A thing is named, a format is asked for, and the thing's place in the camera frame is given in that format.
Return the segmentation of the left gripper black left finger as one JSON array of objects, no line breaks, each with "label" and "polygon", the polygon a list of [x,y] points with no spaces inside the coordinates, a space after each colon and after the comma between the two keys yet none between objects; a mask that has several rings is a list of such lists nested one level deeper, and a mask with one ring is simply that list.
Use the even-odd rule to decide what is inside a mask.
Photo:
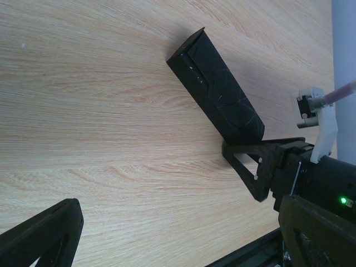
[{"label": "left gripper black left finger", "polygon": [[1,234],[1,266],[71,266],[83,224],[79,201],[60,201]]}]

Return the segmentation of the black sunglasses case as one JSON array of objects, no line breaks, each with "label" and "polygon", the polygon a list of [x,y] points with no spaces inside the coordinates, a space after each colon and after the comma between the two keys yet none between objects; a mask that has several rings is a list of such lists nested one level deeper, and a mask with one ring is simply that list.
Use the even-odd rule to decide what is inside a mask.
[{"label": "black sunglasses case", "polygon": [[258,143],[265,125],[205,33],[193,33],[166,61],[230,145]]}]

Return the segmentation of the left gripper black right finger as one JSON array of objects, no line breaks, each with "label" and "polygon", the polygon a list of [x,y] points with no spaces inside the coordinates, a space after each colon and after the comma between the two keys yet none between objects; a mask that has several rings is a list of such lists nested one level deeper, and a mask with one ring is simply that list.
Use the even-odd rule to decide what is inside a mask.
[{"label": "left gripper black right finger", "polygon": [[278,220],[292,266],[355,266],[355,224],[298,196],[283,197]]}]

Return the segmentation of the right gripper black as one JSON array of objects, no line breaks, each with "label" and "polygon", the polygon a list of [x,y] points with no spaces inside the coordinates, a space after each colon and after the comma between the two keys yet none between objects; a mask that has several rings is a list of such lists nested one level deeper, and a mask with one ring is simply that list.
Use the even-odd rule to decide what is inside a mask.
[{"label": "right gripper black", "polygon": [[314,148],[304,137],[254,144],[222,144],[222,155],[256,201],[273,193],[273,209],[285,195],[299,196],[343,219],[355,219],[355,165],[323,156],[310,162]]}]

